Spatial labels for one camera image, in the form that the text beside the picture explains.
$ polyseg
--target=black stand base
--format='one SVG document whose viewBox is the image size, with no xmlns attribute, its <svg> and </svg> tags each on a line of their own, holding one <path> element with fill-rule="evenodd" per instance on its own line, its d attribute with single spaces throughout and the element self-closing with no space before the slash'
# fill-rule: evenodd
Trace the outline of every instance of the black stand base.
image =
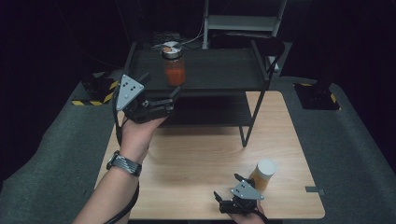
<svg viewBox="0 0 396 224">
<path fill-rule="evenodd" d="M 329 90 L 318 91 L 315 86 L 310 84 L 294 83 L 294 89 L 297 92 L 303 109 L 311 110 L 338 110 L 340 105 L 335 100 L 332 92 Z"/>
<path fill-rule="evenodd" d="M 72 96 L 73 105 L 103 105 L 107 104 L 112 96 L 117 81 L 113 78 L 99 77 L 82 80 Z"/>
</svg>

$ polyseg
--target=jar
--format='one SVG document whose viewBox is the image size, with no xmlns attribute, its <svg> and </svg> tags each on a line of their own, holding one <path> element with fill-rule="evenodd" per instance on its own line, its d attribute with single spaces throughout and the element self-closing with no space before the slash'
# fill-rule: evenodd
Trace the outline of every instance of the jar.
<svg viewBox="0 0 396 224">
<path fill-rule="evenodd" d="M 272 160 L 260 160 L 257 163 L 256 169 L 250 174 L 249 179 L 254 179 L 255 189 L 263 191 L 271 179 L 271 176 L 276 172 L 276 165 Z"/>
<path fill-rule="evenodd" d="M 163 56 L 163 68 L 168 85 L 179 86 L 183 84 L 186 79 L 186 71 L 181 45 L 176 41 L 166 42 L 161 48 L 161 55 Z"/>
</svg>

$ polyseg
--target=shelf top tier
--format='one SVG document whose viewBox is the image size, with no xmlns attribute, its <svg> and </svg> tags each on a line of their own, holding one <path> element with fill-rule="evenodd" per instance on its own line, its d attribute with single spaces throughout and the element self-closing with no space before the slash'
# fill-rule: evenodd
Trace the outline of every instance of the shelf top tier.
<svg viewBox="0 0 396 224">
<path fill-rule="evenodd" d="M 191 49 L 184 50 L 186 80 L 183 91 L 261 91 L 269 80 L 260 67 L 253 49 Z M 137 50 L 134 53 L 129 76 L 138 79 L 150 73 L 147 91 L 170 91 L 166 83 L 163 58 L 159 50 Z"/>
</svg>

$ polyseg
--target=jar lid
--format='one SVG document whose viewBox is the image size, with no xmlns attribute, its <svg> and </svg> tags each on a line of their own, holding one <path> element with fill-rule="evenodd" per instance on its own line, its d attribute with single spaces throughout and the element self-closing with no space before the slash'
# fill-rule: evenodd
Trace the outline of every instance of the jar lid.
<svg viewBox="0 0 396 224">
<path fill-rule="evenodd" d="M 183 53 L 181 52 L 181 45 L 176 41 L 169 41 L 163 43 L 163 45 L 161 46 L 161 55 L 165 59 L 178 59 L 181 57 L 181 55 L 183 55 Z"/>
<path fill-rule="evenodd" d="M 276 165 L 272 160 L 260 160 L 257 169 L 261 178 L 269 179 L 276 172 Z"/>
</svg>

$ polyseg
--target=human hand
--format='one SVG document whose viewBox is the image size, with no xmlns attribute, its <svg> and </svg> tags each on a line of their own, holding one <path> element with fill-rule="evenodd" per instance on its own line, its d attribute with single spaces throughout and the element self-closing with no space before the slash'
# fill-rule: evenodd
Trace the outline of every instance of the human hand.
<svg viewBox="0 0 396 224">
<path fill-rule="evenodd" d="M 264 214 L 260 201 L 257 201 L 259 212 Z M 237 224 L 265 224 L 264 221 L 256 214 L 249 213 L 247 215 L 228 214 Z"/>
<path fill-rule="evenodd" d="M 154 119 L 138 124 L 124 118 L 120 154 L 131 161 L 142 164 L 148 154 L 149 142 L 155 130 L 165 119 Z"/>
</svg>

